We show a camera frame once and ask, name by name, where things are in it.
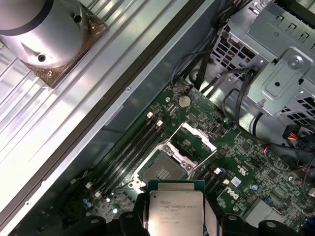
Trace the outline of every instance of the ventilation holes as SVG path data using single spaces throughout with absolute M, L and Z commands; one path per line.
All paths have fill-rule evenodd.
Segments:
M 211 57 L 215 58 L 227 70 L 234 70 L 247 67 L 255 54 L 242 43 L 237 43 L 229 38 L 228 29 L 225 27 Z M 235 74 L 235 76 L 241 78 L 243 74 Z
M 304 111 L 293 113 L 289 108 L 285 107 L 282 113 L 291 112 L 285 115 L 296 124 L 310 125 L 315 118 L 315 100 L 312 97 L 307 97 L 297 100 L 297 102 L 304 108 Z

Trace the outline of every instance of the cable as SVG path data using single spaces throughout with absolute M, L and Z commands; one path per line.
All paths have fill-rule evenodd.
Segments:
M 254 140 L 258 141 L 258 142 L 261 142 L 263 144 L 266 144 L 266 145 L 269 145 L 269 146 L 272 146 L 272 147 L 277 147 L 277 148 L 289 150 L 289 151 L 301 151 L 301 152 L 308 153 L 308 154 L 312 153 L 311 151 L 308 151 L 308 150 L 302 150 L 302 149 L 298 149 L 298 148 L 286 147 L 286 146 L 282 146 L 282 145 L 279 145 L 279 144 L 275 144 L 275 143 L 272 143 L 272 142 L 265 141 L 265 140 L 263 140 L 263 139 L 261 139 L 259 137 L 254 136 L 253 134 L 249 133 L 247 130 L 245 130 L 240 125 L 240 111 L 241 111 L 242 100 L 243 100 L 243 97 L 245 96 L 246 92 L 248 91 L 249 84 L 252 81 L 253 77 L 254 77 L 254 72 L 252 70 L 249 71 L 245 75 L 243 84 L 241 86 L 240 92 L 239 92 L 237 100 L 236 100 L 236 105 L 235 105 L 235 121 L 236 122 L 235 123 L 236 123 L 237 128 L 244 135 L 246 135 L 247 137 L 249 137 L 251 139 L 254 139 Z
M 215 17 L 214 28 L 216 29 L 213 32 L 212 37 L 210 38 L 209 42 L 205 46 L 205 50 L 212 50 L 215 46 L 215 43 L 218 39 L 218 31 L 226 24 L 228 19 L 234 15 L 236 12 L 240 11 L 243 7 L 245 7 L 250 1 L 249 0 L 230 0 L 226 3 L 223 9 L 217 14 Z M 201 60 L 201 65 L 197 74 L 197 78 L 194 82 L 194 87 L 197 90 L 200 90 L 202 83 L 204 82 L 207 66 L 208 66 L 208 59 L 210 53 L 207 53 L 203 56 Z
M 308 194 L 305 191 L 305 185 L 306 185 L 306 179 L 307 179 L 307 175 L 309 175 L 310 170 L 311 170 L 311 166 L 313 164 L 313 162 L 315 161 L 315 156 L 311 159 L 310 163 L 308 164 L 307 170 L 305 172 L 304 178 L 303 178 L 303 182 L 302 182 L 302 192 L 304 197 L 306 197 L 307 199 L 311 200 L 312 202 L 315 202 L 315 198 L 313 197 L 309 197 Z
M 248 68 L 242 68 L 242 69 L 235 69 L 235 70 L 227 70 L 222 73 L 221 75 L 226 75 L 226 74 L 241 74 L 241 73 L 247 73 L 249 71 Z
M 231 94 L 232 94 L 234 91 L 238 91 L 238 92 L 239 92 L 239 90 L 238 90 L 237 88 L 232 89 L 232 90 L 224 97 L 224 99 L 223 99 L 223 101 L 222 101 L 222 111 L 223 111 L 223 114 L 225 115 L 225 117 L 227 117 L 227 118 L 229 118 L 229 119 L 230 119 L 229 114 L 227 113 L 227 111 L 226 111 L 226 109 L 225 109 L 225 102 L 226 102 L 227 98 L 228 98 L 229 96 L 231 96 Z
M 173 73 L 172 73 L 172 77 L 171 77 L 171 86 L 174 87 L 174 79 L 175 79 L 175 76 L 176 74 L 178 73 L 178 68 L 180 67 L 181 63 L 183 62 L 183 60 L 189 56 L 192 56 L 192 55 L 198 55 L 198 54 L 203 54 L 203 53 L 209 53 L 209 52 L 212 52 L 212 50 L 209 50 L 209 51 L 199 51 L 199 52 L 194 52 L 194 53 L 189 53 L 189 54 L 186 54 L 184 55 L 180 60 L 179 62 L 177 63 L 177 65 L 175 66 L 174 70 L 173 70 Z
M 260 120 L 260 118 L 261 118 L 263 115 L 264 115 L 264 114 L 263 114 L 262 112 L 260 112 L 260 113 L 256 116 L 256 118 L 255 118 L 255 120 L 254 120 L 254 123 L 252 124 L 252 134 L 253 134 L 254 136 L 256 136 L 256 129 L 257 129 L 258 121 Z
M 270 158 L 269 156 L 269 153 L 271 153 L 272 151 L 266 147 L 265 148 L 265 151 L 264 151 L 264 156 L 266 157 L 266 160 L 268 161 L 268 163 L 271 165 L 272 169 L 274 170 L 277 170 L 277 171 L 280 171 L 280 172 L 286 172 L 286 173 L 290 173 L 290 172 L 298 172 L 298 171 L 301 171 L 304 167 L 301 167 L 301 168 L 298 168 L 298 169 L 295 169 L 295 170 L 284 170 L 284 169 L 280 169 L 278 167 L 276 167 L 273 162 L 272 162 L 272 159 Z

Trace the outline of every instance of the metal plate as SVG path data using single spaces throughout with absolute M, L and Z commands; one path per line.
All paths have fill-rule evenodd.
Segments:
M 95 107 L 97 102 L 105 93 L 106 97 L 102 102 L 106 106 L 113 102 L 114 97 L 119 97 L 124 91 L 121 89 L 124 89 L 128 80 L 131 77 L 134 79 L 143 69 L 140 68 L 143 66 L 143 60 L 146 64 L 149 63 L 148 57 L 152 56 L 152 51 L 158 53 L 157 47 L 160 47 L 160 50 L 165 45 L 166 34 L 159 39 L 154 49 L 151 47 L 146 51 L 145 57 L 140 55 L 143 55 L 144 50 L 187 2 L 188 0 L 163 2 L 125 0 L 118 5 L 113 3 L 114 6 L 118 6 L 114 12 L 106 9 L 111 12 L 105 22 L 110 30 L 55 89 L 48 88 L 5 47 L 1 48 L 0 185 L 5 189 L 5 195 L 0 197 L 0 230 L 4 227 L 3 222 L 10 223 L 5 235 L 51 186 L 52 182 L 48 185 L 41 184 L 46 180 L 43 177 L 47 178 L 61 164 L 66 158 L 69 146 L 83 138 L 77 140 L 83 130 L 86 130 L 91 122 L 93 122 L 91 126 L 95 124 L 95 117 L 103 109 L 100 105 Z M 171 33 L 180 23 L 175 22 Z M 116 83 L 137 59 L 140 61 L 137 70 L 129 70 L 128 76 L 125 75 L 122 82 Z M 132 92 L 133 90 L 128 90 L 126 97 Z M 92 108 L 96 111 L 89 114 Z M 106 115 L 105 120 L 101 121 L 100 127 L 110 120 L 113 115 L 112 110 L 109 111 L 110 115 Z M 89 114 L 88 121 L 82 123 L 82 127 L 76 130 L 74 137 L 70 138 L 61 150 L 56 151 L 87 114 Z M 100 127 L 93 130 L 92 136 Z M 70 155 L 71 161 L 91 138 L 85 138 L 79 150 Z M 54 175 L 55 180 L 70 163 L 61 166 L 62 171 L 57 171 Z M 24 211 L 21 213 L 19 210 L 26 201 L 27 204 L 24 205 Z M 14 222 L 7 218 L 18 212 L 20 214 Z
M 203 194 L 198 191 L 152 191 L 148 230 L 151 236 L 202 236 Z

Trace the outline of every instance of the gray metal panel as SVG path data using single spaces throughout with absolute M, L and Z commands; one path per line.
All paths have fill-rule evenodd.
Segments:
M 268 206 L 261 199 L 257 199 L 247 213 L 244 215 L 245 221 L 250 225 L 257 227 L 263 220 L 284 221 L 284 217 L 277 213 L 274 209 Z
M 278 63 L 282 60 L 290 63 L 290 59 L 285 59 L 284 56 L 289 50 L 294 49 L 296 55 L 301 55 L 304 61 L 309 61 L 311 64 L 311 67 L 304 70 L 303 73 L 299 72 L 299 78 L 304 80 L 300 86 L 292 83 L 292 80 L 287 79 L 287 76 L 280 78 L 281 84 L 286 86 L 288 94 L 286 98 L 279 96 L 277 98 L 270 97 L 266 93 L 266 87 L 263 87 L 263 91 L 261 91 L 261 85 L 266 84 L 268 78 L 264 76 L 258 77 L 253 82 L 249 92 L 253 100 L 258 102 L 259 99 L 266 98 L 274 106 L 272 107 L 266 103 L 264 109 L 274 115 L 281 111 L 300 91 L 315 94 L 315 31 L 313 29 L 282 8 L 271 3 L 257 16 L 250 26 L 248 35 L 265 48 L 265 50 L 260 51 L 261 54 L 264 54 L 266 50 L 270 51 L 276 58 L 280 58 Z M 281 92 L 281 87 L 277 88 L 273 85 L 272 89 Z
M 125 0 L 108 33 L 54 90 L 1 48 L 0 211 L 186 3 Z

